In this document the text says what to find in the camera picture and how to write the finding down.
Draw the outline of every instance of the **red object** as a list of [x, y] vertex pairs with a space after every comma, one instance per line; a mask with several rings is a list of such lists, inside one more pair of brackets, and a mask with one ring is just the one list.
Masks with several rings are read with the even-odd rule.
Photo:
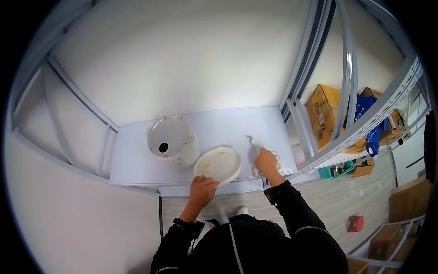
[[347, 232], [359, 232], [364, 228], [365, 218], [363, 216], [350, 216], [348, 220], [350, 220], [351, 224]]

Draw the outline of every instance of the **cardboard box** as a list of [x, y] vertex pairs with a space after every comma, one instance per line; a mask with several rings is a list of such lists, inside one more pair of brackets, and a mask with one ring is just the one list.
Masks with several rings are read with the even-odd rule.
[[[391, 113], [391, 117], [394, 120], [394, 124], [396, 125], [401, 125], [402, 124], [402, 118], [403, 121], [404, 120], [404, 115], [403, 112], [400, 110], [395, 110]], [[389, 145], [393, 142], [395, 142], [396, 140], [398, 140], [399, 138], [401, 138], [403, 136], [403, 129], [399, 126], [396, 126], [396, 129], [392, 129], [389, 126], [388, 123], [388, 129], [385, 132], [382, 132], [380, 135], [380, 145], [384, 146], [384, 145]]]
[[[369, 87], [366, 87], [364, 91], [360, 94], [361, 96], [372, 96], [377, 99], [379, 99], [382, 96], [382, 93], [378, 92], [377, 90], [370, 89]], [[396, 125], [404, 125], [404, 121], [406, 121], [403, 112], [401, 110], [396, 109], [391, 113], [391, 117], [394, 120], [394, 124]], [[403, 135], [403, 129], [401, 127], [396, 127], [396, 129], [392, 129], [389, 126], [388, 123], [388, 129], [381, 133], [380, 135], [380, 142], [379, 144], [381, 146], [389, 145], [393, 142], [395, 142], [397, 139], [402, 137]]]
[[348, 274], [366, 274], [369, 265], [368, 262], [348, 259]]
[[403, 262], [408, 257], [412, 247], [414, 246], [417, 238], [407, 238], [400, 249], [397, 251], [396, 255], [391, 261]]
[[354, 143], [348, 149], [342, 151], [342, 153], [360, 154], [364, 152], [366, 148], [367, 148], [367, 141], [364, 137], [362, 137], [361, 139], [359, 139], [359, 141]]
[[397, 270], [397, 268], [385, 267], [385, 269], [382, 271], [382, 274], [396, 274]]
[[368, 258], [386, 261], [392, 255], [402, 237], [401, 224], [383, 226], [370, 241]]
[[318, 85], [307, 104], [313, 134], [318, 148], [330, 142], [336, 116], [338, 115], [341, 91], [325, 85]]
[[408, 232], [407, 238], [415, 238], [417, 236], [417, 232], [420, 229], [421, 221], [415, 221], [412, 223], [412, 227]]
[[390, 196], [389, 222], [406, 221], [426, 214], [431, 184], [423, 175], [396, 188]]
[[374, 169], [374, 158], [370, 158], [365, 161], [366, 164], [362, 163], [356, 166], [355, 171], [351, 178], [356, 178], [360, 176], [370, 175]]

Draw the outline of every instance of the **white wall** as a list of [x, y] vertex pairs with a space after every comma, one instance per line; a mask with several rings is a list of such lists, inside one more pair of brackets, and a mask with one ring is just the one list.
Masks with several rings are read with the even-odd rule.
[[[356, 42], [360, 92], [370, 87], [384, 92], [403, 62], [403, 56], [380, 25], [352, 1], [345, 1]], [[343, 46], [339, 13], [335, 13], [325, 48], [301, 102], [307, 104], [318, 84], [342, 87]]]
[[[408, 125], [412, 124], [426, 107], [426, 102], [423, 96], [420, 95], [411, 105], [409, 117], [407, 118]], [[419, 128], [415, 135], [392, 152], [397, 172], [398, 186], [415, 180], [418, 177], [418, 173], [425, 168], [424, 159], [413, 164], [424, 155], [424, 125], [421, 128], [420, 125], [425, 121], [426, 117], [422, 117], [417, 123], [417, 126], [411, 130], [411, 133], [414, 133], [416, 128]]]
[[108, 0], [56, 59], [115, 124], [277, 106], [301, 43], [307, 0]]
[[[106, 133], [105, 124], [76, 98], [48, 64], [43, 63], [35, 80], [29, 85], [15, 124], [20, 133], [39, 148], [67, 162], [65, 150], [74, 166], [96, 174]], [[64, 149], [61, 148], [58, 135], [65, 140]], [[109, 131], [101, 171], [103, 178], [110, 177], [116, 135], [114, 131]]]
[[15, 217], [44, 273], [143, 273], [160, 243], [158, 197], [94, 181], [4, 143]]

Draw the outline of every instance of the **teal plastic crate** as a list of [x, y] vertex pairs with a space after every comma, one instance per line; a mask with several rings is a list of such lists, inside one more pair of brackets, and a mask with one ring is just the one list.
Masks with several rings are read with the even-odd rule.
[[329, 167], [323, 167], [323, 168], [319, 168], [318, 172], [319, 172], [319, 177], [321, 177], [321, 179], [336, 179], [339, 176], [344, 175], [345, 173], [349, 172], [350, 170], [352, 170], [354, 167], [353, 165], [353, 161], [348, 161], [345, 162], [344, 164], [344, 173], [339, 174], [338, 176], [332, 177], [332, 174], [330, 173], [330, 168]]

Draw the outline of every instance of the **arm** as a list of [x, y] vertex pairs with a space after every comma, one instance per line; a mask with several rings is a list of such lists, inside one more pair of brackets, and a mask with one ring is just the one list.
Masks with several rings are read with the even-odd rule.
[[[218, 182], [205, 176], [195, 177], [190, 186], [190, 200], [180, 219], [186, 223], [196, 222], [201, 210], [213, 199]], [[151, 265], [151, 274], [178, 273], [187, 256], [193, 236], [185, 228], [174, 224], [164, 236]]]
[[[324, 223], [307, 205], [299, 191], [290, 185], [276, 169], [275, 156], [264, 148], [255, 160], [257, 169], [271, 183], [272, 198], [286, 223], [287, 231], [296, 244], [296, 258], [303, 270], [313, 265], [312, 271], [338, 270], [348, 273], [346, 256], [338, 243], [327, 232]], [[312, 260], [317, 257], [318, 264]]]

